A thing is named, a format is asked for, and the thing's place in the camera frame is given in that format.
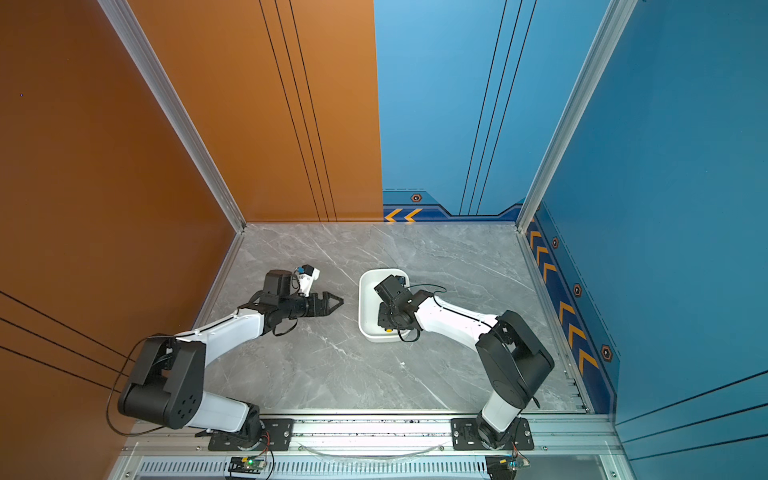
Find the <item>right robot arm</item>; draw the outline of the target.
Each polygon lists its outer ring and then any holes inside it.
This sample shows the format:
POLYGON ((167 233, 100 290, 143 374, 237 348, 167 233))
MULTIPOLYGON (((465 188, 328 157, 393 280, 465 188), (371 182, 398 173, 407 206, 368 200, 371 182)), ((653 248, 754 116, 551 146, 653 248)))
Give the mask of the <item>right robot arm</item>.
POLYGON ((377 324, 401 340, 413 331, 438 334, 473 351, 481 361, 492 393, 478 414, 480 442, 489 449, 514 444, 520 414, 538 400, 535 394, 553 371, 555 361, 522 316, 507 310, 494 316, 452 305, 436 293, 413 293, 389 275, 373 287, 380 298, 377 324))

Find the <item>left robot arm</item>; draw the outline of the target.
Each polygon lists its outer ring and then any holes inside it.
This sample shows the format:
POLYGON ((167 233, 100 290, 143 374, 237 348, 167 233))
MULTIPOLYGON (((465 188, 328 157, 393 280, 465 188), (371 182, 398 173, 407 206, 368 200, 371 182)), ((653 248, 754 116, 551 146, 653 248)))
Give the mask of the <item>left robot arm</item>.
POLYGON ((267 445, 257 405, 209 393, 207 367, 236 347, 264 335, 281 336, 285 320, 320 318, 340 308, 343 298, 317 293, 318 269, 271 270, 263 287, 231 314, 176 335, 155 334, 132 350, 136 360, 117 401, 118 412, 152 423, 154 429, 198 428, 235 449, 267 445))

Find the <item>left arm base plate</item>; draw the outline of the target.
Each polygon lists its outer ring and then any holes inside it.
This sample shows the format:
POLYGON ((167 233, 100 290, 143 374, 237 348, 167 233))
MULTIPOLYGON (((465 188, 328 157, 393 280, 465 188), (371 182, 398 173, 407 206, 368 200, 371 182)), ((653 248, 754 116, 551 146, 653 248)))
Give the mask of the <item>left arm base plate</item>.
POLYGON ((258 453, 268 449, 272 452, 286 452, 291 444, 294 424, 292 418, 260 419, 256 435, 252 438, 214 431, 208 443, 208 450, 258 453))

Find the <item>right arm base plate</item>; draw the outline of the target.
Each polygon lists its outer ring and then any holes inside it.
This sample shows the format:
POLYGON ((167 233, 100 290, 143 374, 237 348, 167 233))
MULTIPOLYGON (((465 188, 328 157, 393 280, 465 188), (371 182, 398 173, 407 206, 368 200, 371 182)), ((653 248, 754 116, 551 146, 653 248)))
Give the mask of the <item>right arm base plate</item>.
POLYGON ((518 450, 535 448, 533 434, 527 419, 515 418, 503 432, 496 432, 481 418, 453 418, 450 420, 451 438, 456 451, 518 450))

